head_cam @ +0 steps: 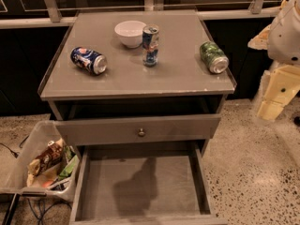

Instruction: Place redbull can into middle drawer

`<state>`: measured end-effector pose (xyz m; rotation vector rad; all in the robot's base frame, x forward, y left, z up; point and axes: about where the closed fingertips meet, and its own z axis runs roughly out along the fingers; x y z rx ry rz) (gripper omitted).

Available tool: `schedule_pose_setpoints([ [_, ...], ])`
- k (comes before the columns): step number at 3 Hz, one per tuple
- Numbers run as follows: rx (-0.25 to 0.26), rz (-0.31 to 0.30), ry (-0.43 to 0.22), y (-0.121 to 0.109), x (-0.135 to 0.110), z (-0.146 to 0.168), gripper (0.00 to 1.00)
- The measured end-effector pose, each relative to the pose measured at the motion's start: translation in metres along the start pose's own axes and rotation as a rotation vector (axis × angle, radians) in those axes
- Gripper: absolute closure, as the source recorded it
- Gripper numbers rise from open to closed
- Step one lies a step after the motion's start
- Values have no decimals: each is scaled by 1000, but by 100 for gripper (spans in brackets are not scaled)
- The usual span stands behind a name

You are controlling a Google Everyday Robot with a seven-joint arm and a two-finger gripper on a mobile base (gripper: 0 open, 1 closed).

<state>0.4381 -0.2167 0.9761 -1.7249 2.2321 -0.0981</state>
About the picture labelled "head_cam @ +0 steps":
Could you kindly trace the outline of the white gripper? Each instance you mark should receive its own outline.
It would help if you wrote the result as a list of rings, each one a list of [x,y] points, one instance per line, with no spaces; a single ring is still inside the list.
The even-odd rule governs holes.
[[[300,67],[285,65],[276,68],[270,75],[265,99],[257,116],[263,120],[276,120],[283,111],[280,104],[289,104],[300,91]]]

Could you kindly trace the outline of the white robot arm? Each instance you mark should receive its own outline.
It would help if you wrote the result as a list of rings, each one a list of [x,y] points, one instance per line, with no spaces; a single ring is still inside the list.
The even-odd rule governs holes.
[[[300,0],[281,3],[275,19],[247,44],[267,50],[277,67],[268,72],[268,84],[257,116],[275,120],[300,90]]]

